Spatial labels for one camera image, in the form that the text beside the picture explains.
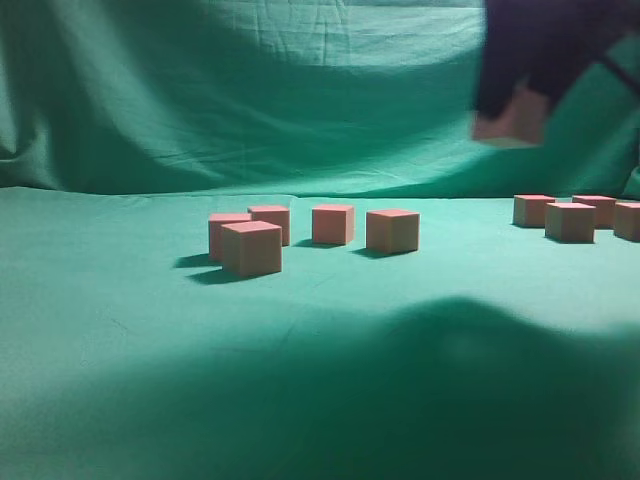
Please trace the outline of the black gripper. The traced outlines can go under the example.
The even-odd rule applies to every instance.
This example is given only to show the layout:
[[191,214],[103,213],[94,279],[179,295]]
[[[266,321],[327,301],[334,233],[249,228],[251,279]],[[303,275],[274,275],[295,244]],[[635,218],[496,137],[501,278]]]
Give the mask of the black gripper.
[[551,117],[591,64],[639,31],[637,1],[486,1],[486,36],[473,112],[498,118],[521,87]]

